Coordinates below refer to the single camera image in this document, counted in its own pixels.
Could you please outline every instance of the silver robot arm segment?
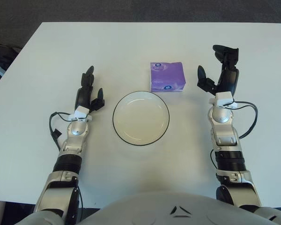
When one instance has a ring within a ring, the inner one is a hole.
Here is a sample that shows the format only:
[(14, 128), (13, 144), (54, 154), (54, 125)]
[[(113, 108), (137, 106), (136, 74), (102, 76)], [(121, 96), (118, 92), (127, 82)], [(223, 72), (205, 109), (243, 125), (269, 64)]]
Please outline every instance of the silver robot arm segment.
[(223, 202), (241, 207), (261, 207), (251, 173), (246, 169), (237, 131), (233, 127), (233, 112), (224, 107), (233, 102), (231, 92), (218, 92), (211, 100), (208, 112), (211, 123), (211, 139), (217, 161), (216, 177), (221, 186), (216, 197)]
[(91, 116), (87, 117), (88, 113), (89, 110), (82, 106), (75, 110), (75, 114), (79, 116), (76, 116), (76, 121), (71, 122), (67, 128), (67, 139), (60, 149), (53, 172), (49, 174), (34, 209), (35, 212), (52, 211), (67, 224), (75, 224), (77, 219), (79, 171), (85, 140), (89, 133), (87, 121), (91, 120)]

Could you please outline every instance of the purple tissue box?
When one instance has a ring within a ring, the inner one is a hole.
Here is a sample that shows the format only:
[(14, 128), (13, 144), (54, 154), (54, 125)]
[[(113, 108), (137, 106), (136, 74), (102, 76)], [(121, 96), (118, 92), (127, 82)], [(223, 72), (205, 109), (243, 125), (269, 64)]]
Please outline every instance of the purple tissue box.
[(184, 85), (181, 62), (151, 62), (151, 92), (182, 91)]

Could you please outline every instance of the white table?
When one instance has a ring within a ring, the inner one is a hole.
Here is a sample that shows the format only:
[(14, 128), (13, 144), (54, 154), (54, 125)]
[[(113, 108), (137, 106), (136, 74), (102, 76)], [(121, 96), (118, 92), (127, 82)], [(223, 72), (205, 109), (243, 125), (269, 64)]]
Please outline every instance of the white table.
[[(207, 120), (211, 94), (197, 87), (197, 67), (217, 81), (214, 44), (239, 48), (235, 99), (259, 107), (253, 132), (241, 141), (263, 205), (281, 207), (281, 24), (42, 23), (0, 81), (0, 200), (35, 203), (58, 150), (48, 119), (72, 113), (81, 74), (95, 66), (93, 98), (103, 87), (105, 107), (92, 114), (80, 187), (85, 207), (101, 208), (125, 195), (173, 190), (215, 198), (219, 182), (210, 161)], [(170, 112), (165, 135), (148, 146), (122, 141), (112, 112), (126, 94), (149, 90), (150, 62), (184, 66), (181, 93), (158, 93)], [(235, 112), (242, 134), (252, 109)], [(53, 126), (65, 139), (67, 124)]]

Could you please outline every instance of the dark carpet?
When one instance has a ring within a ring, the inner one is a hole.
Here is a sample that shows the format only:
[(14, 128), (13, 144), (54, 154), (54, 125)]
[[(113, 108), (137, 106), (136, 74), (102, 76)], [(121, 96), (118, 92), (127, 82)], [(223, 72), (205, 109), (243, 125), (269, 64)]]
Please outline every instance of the dark carpet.
[(0, 0), (0, 43), (25, 45), (41, 22), (281, 23), (281, 0)]

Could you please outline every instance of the white plate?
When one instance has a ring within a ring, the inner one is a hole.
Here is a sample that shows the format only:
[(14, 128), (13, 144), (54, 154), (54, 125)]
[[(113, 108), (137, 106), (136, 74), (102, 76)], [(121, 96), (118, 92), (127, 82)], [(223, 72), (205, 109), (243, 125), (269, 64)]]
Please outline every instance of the white plate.
[(112, 120), (122, 140), (133, 145), (147, 145), (163, 136), (170, 114), (160, 97), (148, 91), (137, 91), (118, 102)]

